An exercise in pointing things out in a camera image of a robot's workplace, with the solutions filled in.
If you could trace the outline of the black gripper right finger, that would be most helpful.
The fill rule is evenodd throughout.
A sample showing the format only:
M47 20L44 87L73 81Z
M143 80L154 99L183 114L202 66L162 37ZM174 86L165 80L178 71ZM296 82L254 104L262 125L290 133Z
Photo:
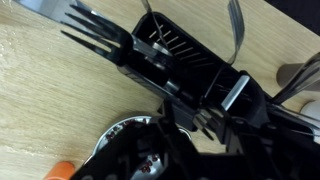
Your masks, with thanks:
M201 99L197 118L212 130L224 154L199 154L198 178L206 180L320 180L319 145L311 128L272 109L264 97L243 97L230 109Z

